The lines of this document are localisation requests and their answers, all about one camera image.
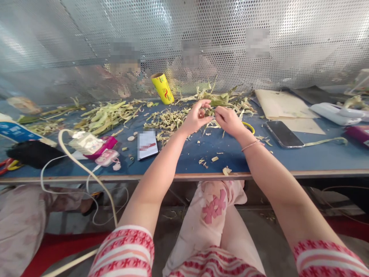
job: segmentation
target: sleeve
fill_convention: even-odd
[[[294,247],[300,277],[362,277],[369,270],[348,248],[333,242],[306,240]]]
[[[154,242],[140,226],[115,229],[101,244],[88,277],[151,276]]]

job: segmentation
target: metal mesh panel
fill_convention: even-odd
[[[192,95],[216,76],[216,92],[307,87],[347,83],[369,66],[368,0],[0,4],[0,76],[39,104],[153,97],[158,72]],[[139,41],[141,72],[113,70],[113,39]]]

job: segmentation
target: rubber band bracelet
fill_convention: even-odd
[[[244,147],[244,148],[242,148],[242,150],[241,150],[241,152],[243,152],[243,150],[245,150],[245,149],[247,149],[247,148],[249,148],[249,147],[251,147],[251,146],[253,146],[254,144],[257,144],[258,142],[260,142],[260,141],[255,141],[255,142],[253,142],[253,143],[251,143],[251,144],[249,144],[249,145],[247,145],[246,147]]]

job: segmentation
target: table edge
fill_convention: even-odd
[[[312,171],[291,171],[292,175],[298,179],[302,178],[330,178],[330,177],[369,177],[369,169],[350,170],[312,170]],[[143,175],[101,175],[98,176],[104,182],[138,181]],[[85,182],[87,176],[64,176],[64,177],[44,177],[46,183],[61,182]],[[223,173],[191,173],[175,174],[174,181],[206,181],[206,180],[247,180],[252,179],[250,172],[232,172],[229,176]],[[0,184],[4,183],[39,183],[39,177],[21,178],[0,178]]]

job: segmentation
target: sticker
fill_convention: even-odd
[[[26,128],[12,122],[1,122],[0,128],[0,135],[3,135],[16,142],[25,142],[31,139],[39,140],[42,138]]]

